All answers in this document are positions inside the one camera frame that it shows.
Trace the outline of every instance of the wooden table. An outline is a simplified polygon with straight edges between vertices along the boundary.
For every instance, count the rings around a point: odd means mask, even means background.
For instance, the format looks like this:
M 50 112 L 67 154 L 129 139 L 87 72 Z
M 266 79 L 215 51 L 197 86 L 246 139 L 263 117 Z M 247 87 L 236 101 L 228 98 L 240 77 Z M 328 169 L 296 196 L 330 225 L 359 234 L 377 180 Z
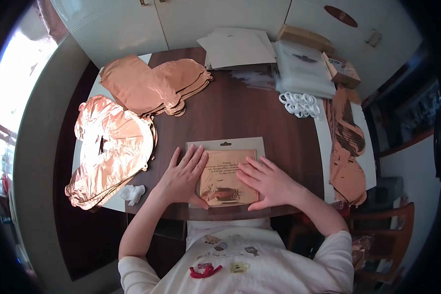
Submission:
M 154 68 L 164 62 L 191 58 L 204 64 L 206 52 L 189 48 L 154 53 L 148 63 Z M 126 212 L 137 213 L 149 192 L 164 174 L 176 147 L 186 142 L 263 137 L 265 153 L 292 179 L 323 199 L 323 172 L 316 127 L 312 118 L 298 119 L 278 101 L 276 91 L 247 88 L 230 71 L 212 71 L 214 80 L 188 98 L 181 117 L 161 114 L 154 124 L 159 134 L 155 159 L 147 172 L 138 173 L 129 184 L 145 185 L 147 192 L 138 204 L 126 202 Z M 287 215 L 298 212 L 284 205 L 247 211 L 248 205 L 224 208 L 188 208 L 186 203 L 170 205 L 162 218 L 194 221 L 225 221 Z

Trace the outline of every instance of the wooden chair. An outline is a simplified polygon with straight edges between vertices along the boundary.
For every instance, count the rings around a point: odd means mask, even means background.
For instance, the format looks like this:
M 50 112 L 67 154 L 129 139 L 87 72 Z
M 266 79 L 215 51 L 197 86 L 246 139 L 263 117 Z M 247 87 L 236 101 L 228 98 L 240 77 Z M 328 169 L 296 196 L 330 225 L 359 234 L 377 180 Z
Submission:
M 374 242 L 369 251 L 368 259 L 387 259 L 392 260 L 392 265 L 387 273 L 370 272 L 365 270 L 356 270 L 355 274 L 364 279 L 371 279 L 374 281 L 388 282 L 393 279 L 395 271 L 399 268 L 408 244 L 412 238 L 413 220 L 415 214 L 415 206 L 413 202 L 406 206 L 381 212 L 373 213 L 356 213 L 349 217 L 349 229 L 351 235 L 362 236 L 374 235 Z M 393 216 L 405 216 L 404 227 L 401 230 L 355 230 L 354 222 L 356 220 L 379 220 L 391 218 Z

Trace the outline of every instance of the hand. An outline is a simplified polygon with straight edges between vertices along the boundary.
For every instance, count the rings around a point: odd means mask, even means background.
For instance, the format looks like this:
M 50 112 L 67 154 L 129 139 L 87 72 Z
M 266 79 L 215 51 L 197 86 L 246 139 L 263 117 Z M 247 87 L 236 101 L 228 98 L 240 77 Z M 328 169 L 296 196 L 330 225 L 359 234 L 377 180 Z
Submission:
M 264 200 L 252 203 L 249 211 L 291 204 L 308 192 L 266 157 L 260 156 L 260 159 L 262 162 L 247 157 L 247 164 L 238 164 L 237 178 L 265 196 Z
M 171 158 L 170 165 L 150 196 L 156 197 L 166 205 L 175 202 L 188 202 L 197 207 L 208 209 L 207 202 L 194 193 L 196 182 L 207 163 L 207 152 L 204 152 L 202 145 L 195 152 L 195 146 L 191 145 L 180 164 L 176 165 L 179 155 L 180 148 L 178 147 Z

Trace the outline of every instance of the right hand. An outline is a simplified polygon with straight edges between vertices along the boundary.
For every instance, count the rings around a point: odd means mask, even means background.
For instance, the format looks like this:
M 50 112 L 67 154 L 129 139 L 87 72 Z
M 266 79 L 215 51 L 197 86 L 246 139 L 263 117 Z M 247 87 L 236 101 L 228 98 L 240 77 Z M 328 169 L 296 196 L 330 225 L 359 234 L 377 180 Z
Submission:
M 264 200 L 252 203 L 249 211 L 292 204 L 293 200 L 309 192 L 266 157 L 260 156 L 260 160 L 247 157 L 247 164 L 238 164 L 237 178 L 265 196 Z

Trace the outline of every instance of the white cabinet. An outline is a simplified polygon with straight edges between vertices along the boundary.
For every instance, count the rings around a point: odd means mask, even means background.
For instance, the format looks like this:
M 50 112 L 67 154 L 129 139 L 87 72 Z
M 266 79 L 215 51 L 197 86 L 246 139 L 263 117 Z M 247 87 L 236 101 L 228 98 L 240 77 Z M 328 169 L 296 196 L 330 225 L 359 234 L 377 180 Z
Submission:
M 69 32 L 100 68 L 129 54 L 168 50 L 157 9 L 146 0 L 51 0 Z
M 216 27 L 279 33 L 291 0 L 154 0 L 170 49 L 199 47 L 197 39 Z
M 357 27 L 336 19 L 325 6 L 342 10 L 356 21 Z M 397 0 L 293 0 L 285 23 L 329 39 L 335 54 L 356 68 L 361 78 L 356 90 L 362 100 L 409 60 L 422 41 Z M 382 35 L 376 47 L 365 43 L 373 29 Z

